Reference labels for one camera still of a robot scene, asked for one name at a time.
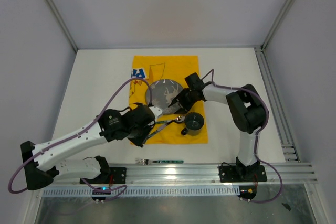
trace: yellow cloth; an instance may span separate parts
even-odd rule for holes
[[[140,77],[152,84],[161,79],[170,79],[178,82],[182,87],[187,88],[185,77],[192,73],[200,74],[198,68],[198,56],[135,56],[133,60],[132,77]],[[130,106],[134,103],[145,102],[145,92],[147,85],[142,81],[131,82],[130,87]],[[203,102],[197,102],[190,112],[198,112],[204,117],[205,113]],[[163,115],[159,121],[172,120],[176,114]],[[196,136],[181,135],[181,130],[185,128],[184,123],[172,123],[155,136],[147,140],[146,144],[206,144],[208,142],[206,124]]]

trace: white wall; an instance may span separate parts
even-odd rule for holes
[[[313,163],[335,206],[336,0],[296,0],[267,56],[303,160]]]
[[[54,0],[80,49],[261,44],[284,0]]]
[[[0,216],[13,224],[27,206],[7,191],[20,144],[51,138],[75,53],[44,0],[0,0],[0,49]],[[24,186],[20,176],[14,188]]]

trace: gray floor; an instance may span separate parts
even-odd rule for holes
[[[255,199],[276,194],[279,186],[259,185]],[[285,185],[282,195],[268,204],[239,201],[236,196],[125,198],[92,204],[71,216],[71,212],[91,202],[89,198],[43,198],[36,224],[214,224],[214,223],[316,223],[303,185]]]

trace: black mug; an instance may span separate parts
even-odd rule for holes
[[[185,128],[181,131],[181,134],[183,136],[186,134],[194,136],[201,131],[204,125],[204,118],[197,112],[191,112],[185,116],[184,124]]]

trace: round plate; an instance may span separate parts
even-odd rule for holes
[[[151,85],[153,92],[153,105],[159,107],[163,110],[164,115],[174,114],[179,110],[180,106],[178,103],[173,106],[168,106],[171,104],[172,100],[183,90],[183,87],[176,81],[173,80],[159,80]],[[146,90],[145,100],[149,103],[150,93],[149,89]]]

